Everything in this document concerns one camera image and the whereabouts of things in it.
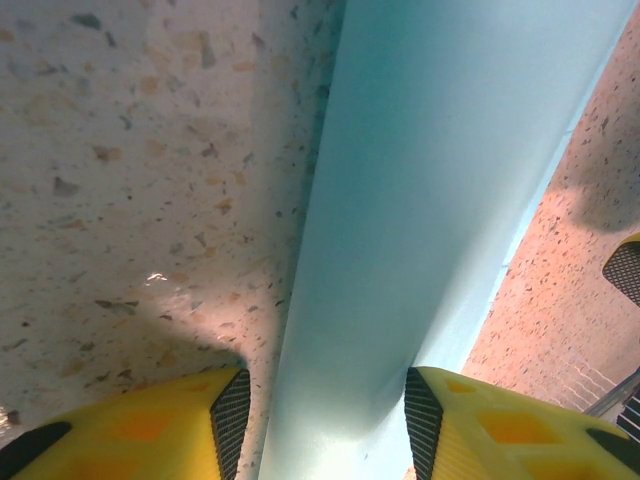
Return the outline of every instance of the yellow plastic part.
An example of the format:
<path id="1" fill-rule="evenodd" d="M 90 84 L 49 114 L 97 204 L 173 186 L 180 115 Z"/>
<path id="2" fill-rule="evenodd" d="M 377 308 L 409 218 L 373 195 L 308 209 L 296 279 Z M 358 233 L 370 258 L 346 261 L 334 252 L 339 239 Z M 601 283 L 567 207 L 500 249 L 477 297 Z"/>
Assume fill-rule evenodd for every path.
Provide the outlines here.
<path id="1" fill-rule="evenodd" d="M 54 418 L 72 430 L 12 480 L 220 480 L 210 408 L 238 372 L 193 375 Z"/>
<path id="2" fill-rule="evenodd" d="M 418 367 L 443 409 L 432 480 L 637 480 L 587 433 L 603 420 L 445 370 Z"/>

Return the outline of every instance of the speckled floor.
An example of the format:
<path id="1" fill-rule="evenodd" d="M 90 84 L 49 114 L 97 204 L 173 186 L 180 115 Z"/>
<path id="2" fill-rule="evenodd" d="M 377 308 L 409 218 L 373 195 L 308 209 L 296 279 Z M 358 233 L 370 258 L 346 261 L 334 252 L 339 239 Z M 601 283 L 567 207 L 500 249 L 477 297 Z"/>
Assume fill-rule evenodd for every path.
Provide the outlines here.
<path id="1" fill-rule="evenodd" d="M 639 82 L 636 10 L 510 262 L 465 375 L 582 411 L 640 365 L 640 310 L 601 274 L 618 244 L 640 232 Z"/>
<path id="2" fill-rule="evenodd" d="M 0 12 L 0 445 L 245 362 L 255 478 L 344 0 Z"/>

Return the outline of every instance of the black rubber pad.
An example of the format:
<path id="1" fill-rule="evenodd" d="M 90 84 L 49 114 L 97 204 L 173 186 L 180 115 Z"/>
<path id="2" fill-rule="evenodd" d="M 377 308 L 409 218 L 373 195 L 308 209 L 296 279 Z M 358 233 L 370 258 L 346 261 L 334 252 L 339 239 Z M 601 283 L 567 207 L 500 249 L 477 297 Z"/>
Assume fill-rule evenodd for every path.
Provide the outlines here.
<path id="1" fill-rule="evenodd" d="M 242 370 L 229 382 L 211 407 L 211 426 L 222 480 L 236 478 L 250 406 L 249 371 Z"/>
<path id="2" fill-rule="evenodd" d="M 598 428 L 588 428 L 587 433 L 618 461 L 640 476 L 640 445 Z"/>
<path id="3" fill-rule="evenodd" d="M 640 242 L 620 245 L 605 264 L 602 274 L 640 307 Z"/>
<path id="4" fill-rule="evenodd" d="M 0 450 L 0 480 L 9 480 L 71 431 L 68 422 L 50 423 L 23 433 Z"/>
<path id="5" fill-rule="evenodd" d="M 442 426 L 442 405 L 420 372 L 410 368 L 404 394 L 404 413 L 418 480 L 430 480 Z"/>

